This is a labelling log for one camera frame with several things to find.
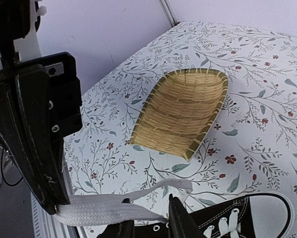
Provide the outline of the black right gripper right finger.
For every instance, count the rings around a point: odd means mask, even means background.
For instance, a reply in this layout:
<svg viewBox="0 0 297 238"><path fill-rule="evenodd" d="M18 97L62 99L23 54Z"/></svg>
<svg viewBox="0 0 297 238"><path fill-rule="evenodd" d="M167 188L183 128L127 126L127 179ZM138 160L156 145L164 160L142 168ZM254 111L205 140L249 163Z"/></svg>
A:
<svg viewBox="0 0 297 238"><path fill-rule="evenodd" d="M179 198L169 195L169 237L202 238L203 233L189 215Z"/></svg>

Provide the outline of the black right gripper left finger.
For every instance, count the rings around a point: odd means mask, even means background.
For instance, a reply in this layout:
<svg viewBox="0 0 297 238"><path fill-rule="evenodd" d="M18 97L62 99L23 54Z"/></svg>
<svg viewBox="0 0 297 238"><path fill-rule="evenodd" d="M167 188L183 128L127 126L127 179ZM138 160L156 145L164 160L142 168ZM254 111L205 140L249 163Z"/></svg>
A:
<svg viewBox="0 0 297 238"><path fill-rule="evenodd" d="M49 75L40 64L0 71L0 140L50 215L69 203L61 174L63 139L52 132Z"/></svg>

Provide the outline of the black white canvas sneaker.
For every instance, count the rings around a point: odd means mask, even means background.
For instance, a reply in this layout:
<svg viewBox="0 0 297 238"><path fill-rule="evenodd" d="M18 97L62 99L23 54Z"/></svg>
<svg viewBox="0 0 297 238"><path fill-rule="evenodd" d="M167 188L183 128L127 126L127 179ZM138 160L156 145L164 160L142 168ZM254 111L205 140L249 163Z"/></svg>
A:
<svg viewBox="0 0 297 238"><path fill-rule="evenodd" d="M73 227L104 225L102 238L169 238L169 214L134 203L165 186L182 189L184 196L192 192L189 180L171 178L125 194L72 195L68 205L57 207L55 218ZM277 192L244 195L189 215L203 238L285 238L294 220L291 201Z"/></svg>

